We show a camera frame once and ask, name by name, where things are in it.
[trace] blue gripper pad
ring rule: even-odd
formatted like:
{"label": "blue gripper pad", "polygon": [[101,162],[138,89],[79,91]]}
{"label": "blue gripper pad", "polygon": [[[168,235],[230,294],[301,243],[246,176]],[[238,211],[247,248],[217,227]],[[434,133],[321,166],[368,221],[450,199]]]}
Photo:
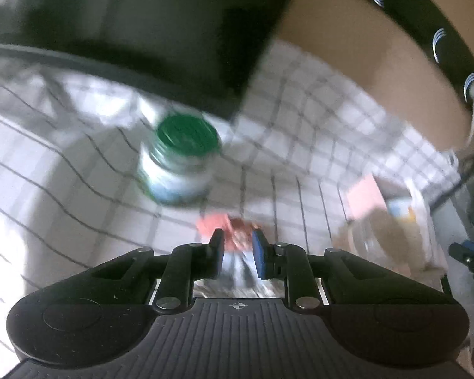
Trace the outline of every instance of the blue gripper pad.
{"label": "blue gripper pad", "polygon": [[262,280],[274,277],[274,246],[269,244],[260,229],[253,231],[253,256],[256,272]]}
{"label": "blue gripper pad", "polygon": [[255,258],[258,277],[263,280],[265,276],[265,260],[263,257],[263,247],[256,231],[253,231],[253,257]]}

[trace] red object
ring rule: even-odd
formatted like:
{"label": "red object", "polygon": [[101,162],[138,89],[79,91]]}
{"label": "red object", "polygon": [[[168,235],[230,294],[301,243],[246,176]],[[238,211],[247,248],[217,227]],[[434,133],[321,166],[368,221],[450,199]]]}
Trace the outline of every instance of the red object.
{"label": "red object", "polygon": [[252,250],[251,233],[257,225],[242,218],[231,218],[228,214],[211,214],[197,221],[200,235],[210,238],[216,229],[225,232],[225,251]]}

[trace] jar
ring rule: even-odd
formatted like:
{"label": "jar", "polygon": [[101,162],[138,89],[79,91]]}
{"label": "jar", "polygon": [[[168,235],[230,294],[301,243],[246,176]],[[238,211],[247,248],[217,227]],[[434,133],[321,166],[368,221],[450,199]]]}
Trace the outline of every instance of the jar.
{"label": "jar", "polygon": [[205,197],[220,149],[216,129],[202,118],[165,118],[140,147],[138,176],[143,191],[166,205],[186,205]]}

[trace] metal screw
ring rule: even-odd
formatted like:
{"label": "metal screw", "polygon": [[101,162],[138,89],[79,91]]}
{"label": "metal screw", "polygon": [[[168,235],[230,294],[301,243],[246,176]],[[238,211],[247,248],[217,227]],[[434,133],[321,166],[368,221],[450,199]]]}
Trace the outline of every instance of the metal screw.
{"label": "metal screw", "polygon": [[175,296],[165,296],[156,301],[156,306],[162,309],[175,309],[181,304]]}
{"label": "metal screw", "polygon": [[302,309],[314,309],[317,308],[321,302],[312,296],[302,296],[295,301],[295,304]]}

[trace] glass jar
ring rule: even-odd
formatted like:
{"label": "glass jar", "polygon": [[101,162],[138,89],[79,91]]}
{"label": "glass jar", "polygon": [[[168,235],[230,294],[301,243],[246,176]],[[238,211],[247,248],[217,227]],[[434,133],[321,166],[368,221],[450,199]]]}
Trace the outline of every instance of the glass jar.
{"label": "glass jar", "polygon": [[138,176],[143,191],[158,203],[186,205],[207,195],[220,149],[216,129],[202,118],[166,117],[140,147]]}

